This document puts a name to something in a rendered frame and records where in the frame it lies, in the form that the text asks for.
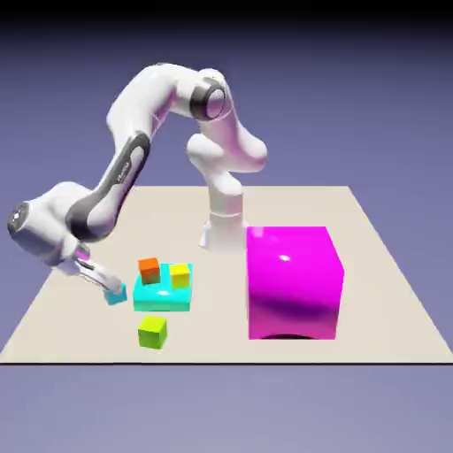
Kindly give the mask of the small orange cube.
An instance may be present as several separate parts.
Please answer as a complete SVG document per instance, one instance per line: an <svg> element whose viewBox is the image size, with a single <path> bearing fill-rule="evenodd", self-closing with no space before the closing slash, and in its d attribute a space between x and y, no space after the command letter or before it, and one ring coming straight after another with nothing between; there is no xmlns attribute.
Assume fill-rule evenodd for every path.
<svg viewBox="0 0 453 453"><path fill-rule="evenodd" d="M140 259L138 266L143 285L160 282L160 264L156 257Z"/></svg>

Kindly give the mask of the large magenta box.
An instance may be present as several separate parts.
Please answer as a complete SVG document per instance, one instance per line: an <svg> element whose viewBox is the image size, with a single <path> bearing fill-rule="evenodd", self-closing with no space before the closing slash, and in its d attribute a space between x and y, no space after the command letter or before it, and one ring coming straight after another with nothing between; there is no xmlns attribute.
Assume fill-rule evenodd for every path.
<svg viewBox="0 0 453 453"><path fill-rule="evenodd" d="M250 226L246 235L251 340L333 340L344 268L324 226Z"/></svg>

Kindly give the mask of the small cyan cube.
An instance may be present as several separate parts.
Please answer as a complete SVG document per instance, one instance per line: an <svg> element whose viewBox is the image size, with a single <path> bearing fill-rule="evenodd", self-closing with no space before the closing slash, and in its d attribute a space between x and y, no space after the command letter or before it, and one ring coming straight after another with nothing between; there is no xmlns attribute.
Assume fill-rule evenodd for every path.
<svg viewBox="0 0 453 453"><path fill-rule="evenodd" d="M127 287L122 283L116 290L104 290L104 298L109 305L123 303L127 300Z"/></svg>

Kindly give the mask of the large cyan box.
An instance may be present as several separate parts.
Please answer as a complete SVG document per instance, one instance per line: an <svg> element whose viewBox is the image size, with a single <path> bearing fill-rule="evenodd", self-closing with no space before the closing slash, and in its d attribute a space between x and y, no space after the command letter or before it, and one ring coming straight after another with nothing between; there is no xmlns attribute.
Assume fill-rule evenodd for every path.
<svg viewBox="0 0 453 453"><path fill-rule="evenodd" d="M192 264L188 263L189 286L187 288L172 288L169 266L160 265L161 281L156 284L143 285L142 277L138 275L133 290L135 311L190 311L192 296Z"/></svg>

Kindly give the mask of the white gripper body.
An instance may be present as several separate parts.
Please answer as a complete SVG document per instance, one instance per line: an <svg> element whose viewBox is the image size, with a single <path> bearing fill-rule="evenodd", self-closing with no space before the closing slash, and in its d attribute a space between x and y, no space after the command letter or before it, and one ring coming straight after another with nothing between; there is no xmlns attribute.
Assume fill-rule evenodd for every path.
<svg viewBox="0 0 453 453"><path fill-rule="evenodd" d="M104 267L91 259L77 258L75 261L80 275L100 286L105 291L119 293L122 290L122 281Z"/></svg>

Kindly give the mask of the small lime green cube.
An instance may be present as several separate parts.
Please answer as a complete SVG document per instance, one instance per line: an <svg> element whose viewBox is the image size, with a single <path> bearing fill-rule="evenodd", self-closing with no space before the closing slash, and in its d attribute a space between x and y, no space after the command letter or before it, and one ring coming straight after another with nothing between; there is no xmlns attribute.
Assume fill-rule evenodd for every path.
<svg viewBox="0 0 453 453"><path fill-rule="evenodd" d="M146 316L138 326L139 345L148 349L161 349L167 337L165 318Z"/></svg>

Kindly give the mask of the small yellow cube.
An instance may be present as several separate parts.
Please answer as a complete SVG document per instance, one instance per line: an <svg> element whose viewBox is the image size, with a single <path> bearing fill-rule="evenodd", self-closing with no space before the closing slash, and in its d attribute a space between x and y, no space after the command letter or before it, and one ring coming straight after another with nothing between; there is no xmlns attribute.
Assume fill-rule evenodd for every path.
<svg viewBox="0 0 453 453"><path fill-rule="evenodd" d="M172 289L183 289L190 286L190 267L188 264L169 265Z"/></svg>

